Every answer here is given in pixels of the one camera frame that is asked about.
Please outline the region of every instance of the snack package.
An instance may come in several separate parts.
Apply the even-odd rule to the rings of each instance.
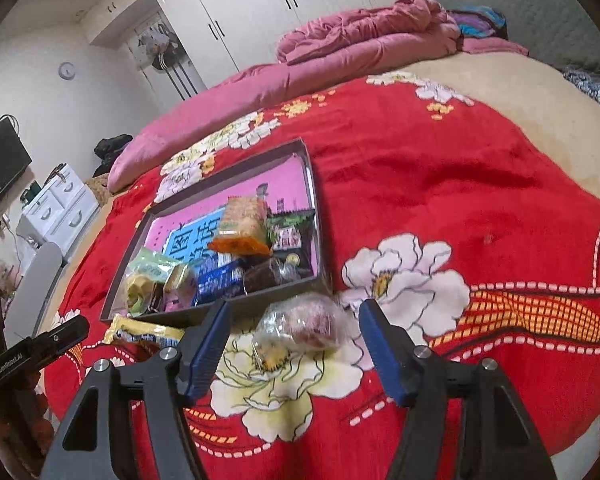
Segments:
[[[269,258],[244,273],[244,291],[251,294],[283,283],[296,282],[300,278],[302,276],[295,265],[278,258]]]
[[[269,255],[265,219],[267,203],[256,197],[232,196],[229,198],[216,236],[207,247],[216,253]]]
[[[123,295],[130,316],[159,312],[165,294],[190,304],[195,278],[189,265],[143,247],[126,266]]]
[[[232,298],[244,292],[244,271],[240,260],[234,260],[198,277],[198,294],[194,305],[211,303],[219,298]]]
[[[182,336],[184,330],[179,328],[146,323],[116,314],[102,341],[109,345],[116,342],[135,343],[152,355],[163,348],[177,346]]]
[[[253,347],[258,366],[266,369],[270,352],[336,348],[348,336],[342,307],[328,296],[306,292],[269,306],[256,327]]]
[[[299,269],[311,270],[314,209],[278,213],[267,218],[273,255]]]

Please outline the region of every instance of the drawer handle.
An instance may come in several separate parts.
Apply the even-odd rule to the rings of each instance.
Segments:
[[[82,222],[82,211],[78,211],[78,216],[72,222],[69,222],[69,227],[78,227]]]

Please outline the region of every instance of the gray headboard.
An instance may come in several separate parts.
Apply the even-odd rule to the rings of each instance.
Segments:
[[[447,9],[484,5],[504,13],[509,39],[558,69],[600,72],[600,31],[577,0],[437,0]]]

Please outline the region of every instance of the blue gripper pad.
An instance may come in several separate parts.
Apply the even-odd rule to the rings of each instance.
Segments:
[[[209,391],[230,332],[231,309],[229,303],[225,303],[218,311],[189,367],[191,378],[187,397],[193,402],[204,397]]]
[[[387,337],[393,328],[374,300],[366,300],[360,306],[360,332],[380,377],[384,392],[395,399],[398,406],[407,405],[407,392],[400,382],[402,366]]]

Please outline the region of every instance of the white wardrobe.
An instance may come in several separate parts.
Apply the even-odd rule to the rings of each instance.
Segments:
[[[252,65],[276,61],[280,37],[340,10],[395,0],[158,0],[208,88]]]

